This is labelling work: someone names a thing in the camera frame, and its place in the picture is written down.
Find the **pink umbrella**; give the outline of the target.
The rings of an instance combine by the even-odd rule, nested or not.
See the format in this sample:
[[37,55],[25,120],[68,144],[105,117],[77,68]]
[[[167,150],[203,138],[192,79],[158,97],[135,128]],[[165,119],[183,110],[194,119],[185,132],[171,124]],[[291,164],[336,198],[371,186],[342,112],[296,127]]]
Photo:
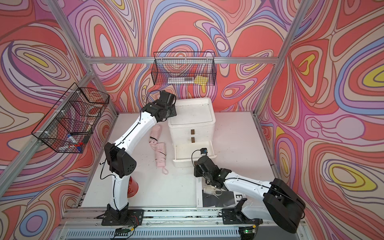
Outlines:
[[151,128],[149,144],[154,151],[156,150],[156,146],[158,144],[161,132],[162,127],[160,125],[155,125]]
[[155,146],[155,162],[156,167],[162,170],[164,175],[167,175],[169,171],[166,168],[167,149],[165,143],[157,143]]

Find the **white plastic drawer cabinet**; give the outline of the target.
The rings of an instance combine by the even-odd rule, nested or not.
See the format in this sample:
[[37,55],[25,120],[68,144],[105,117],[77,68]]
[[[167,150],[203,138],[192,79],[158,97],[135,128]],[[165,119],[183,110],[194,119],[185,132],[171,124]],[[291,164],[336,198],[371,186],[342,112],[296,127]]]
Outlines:
[[213,149],[216,117],[210,98],[177,100],[175,117],[167,120],[174,146],[173,164],[176,168],[192,166],[199,159],[195,150],[206,148],[208,157],[217,155]]

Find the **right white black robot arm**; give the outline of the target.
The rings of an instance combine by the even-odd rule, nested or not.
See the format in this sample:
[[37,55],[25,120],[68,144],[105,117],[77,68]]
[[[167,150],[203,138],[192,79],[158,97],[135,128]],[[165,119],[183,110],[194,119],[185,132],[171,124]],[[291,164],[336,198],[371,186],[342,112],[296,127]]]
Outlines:
[[240,193],[244,197],[234,207],[224,208],[220,216],[225,225],[255,225],[273,221],[284,231],[295,234],[305,217],[304,201],[281,179],[258,181],[219,168],[208,156],[193,162],[195,177],[217,190]]

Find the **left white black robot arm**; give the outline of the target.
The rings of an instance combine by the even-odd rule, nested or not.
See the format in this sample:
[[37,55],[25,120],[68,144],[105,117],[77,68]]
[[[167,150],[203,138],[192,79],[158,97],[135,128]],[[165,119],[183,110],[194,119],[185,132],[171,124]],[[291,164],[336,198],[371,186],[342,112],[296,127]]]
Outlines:
[[137,165],[132,157],[135,147],[157,123],[177,115],[176,100],[174,94],[160,91],[159,98],[141,109],[137,120],[119,139],[104,146],[106,163],[113,177],[110,206],[114,210],[120,212],[128,206],[129,179]]

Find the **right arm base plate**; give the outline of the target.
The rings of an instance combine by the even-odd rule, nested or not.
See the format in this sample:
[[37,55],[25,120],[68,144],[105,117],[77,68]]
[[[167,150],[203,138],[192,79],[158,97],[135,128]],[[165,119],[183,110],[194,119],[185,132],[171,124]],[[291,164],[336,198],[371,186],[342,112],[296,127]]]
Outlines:
[[222,209],[218,216],[222,218],[224,225],[256,225],[263,223],[262,219],[249,219],[241,211],[235,208]]

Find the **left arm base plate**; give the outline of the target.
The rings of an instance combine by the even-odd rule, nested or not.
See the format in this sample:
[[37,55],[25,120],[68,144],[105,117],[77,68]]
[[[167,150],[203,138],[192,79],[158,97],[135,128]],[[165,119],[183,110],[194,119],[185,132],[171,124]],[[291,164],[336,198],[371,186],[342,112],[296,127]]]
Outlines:
[[102,226],[140,226],[144,219],[144,210],[106,210]]

